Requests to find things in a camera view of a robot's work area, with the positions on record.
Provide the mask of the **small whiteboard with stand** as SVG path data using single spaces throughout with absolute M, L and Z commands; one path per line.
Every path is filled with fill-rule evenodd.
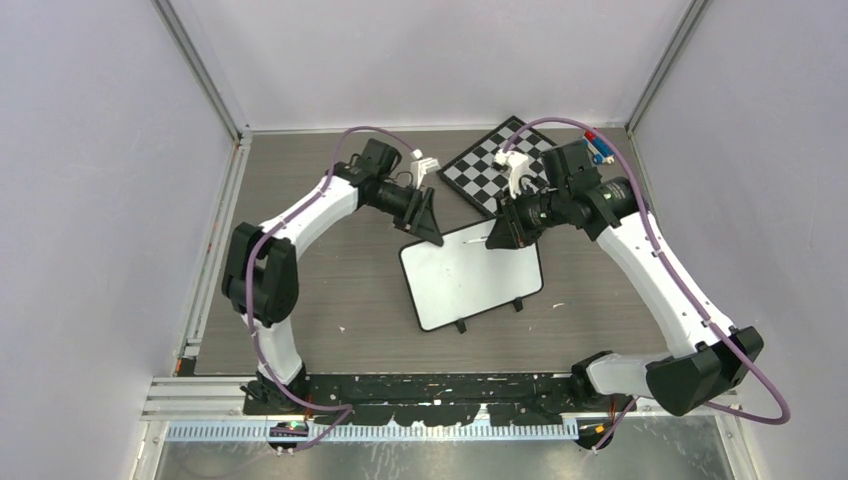
M 488 236 L 493 224 L 483 220 L 449 231 L 441 247 L 418 241 L 400 248 L 401 270 L 421 331 L 454 326 L 464 333 L 468 319 L 503 306 L 520 312 L 527 298 L 543 290 L 537 245 L 488 250 L 485 243 L 463 243 Z

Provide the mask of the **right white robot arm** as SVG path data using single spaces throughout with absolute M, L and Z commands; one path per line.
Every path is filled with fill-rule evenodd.
M 596 410 L 611 395 L 648 397 L 683 416 L 737 387 L 764 348 L 752 326 L 738 328 L 694 284 L 661 237 L 644 200 L 625 177 L 603 180 L 581 141 L 541 155 L 545 182 L 524 189 L 530 159 L 499 151 L 493 167 L 509 176 L 496 197 L 496 221 L 485 246 L 517 250 L 548 229 L 584 231 L 625 273 L 660 328 L 663 353 L 620 355 L 602 351 L 571 368 L 571 397 Z

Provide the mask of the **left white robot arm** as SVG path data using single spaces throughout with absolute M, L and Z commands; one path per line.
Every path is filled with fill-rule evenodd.
M 245 390 L 284 414 L 307 406 L 305 364 L 297 352 L 292 313 L 299 298 L 299 260 L 333 225 L 362 207 L 392 218 L 395 229 L 440 246 L 434 191 L 423 184 L 440 166 L 437 159 L 412 150 L 410 181 L 392 174 L 401 153 L 370 139 L 346 162 L 336 162 L 307 195 L 259 225 L 239 224 L 231 234 L 221 290 L 244 321 L 258 365 Z

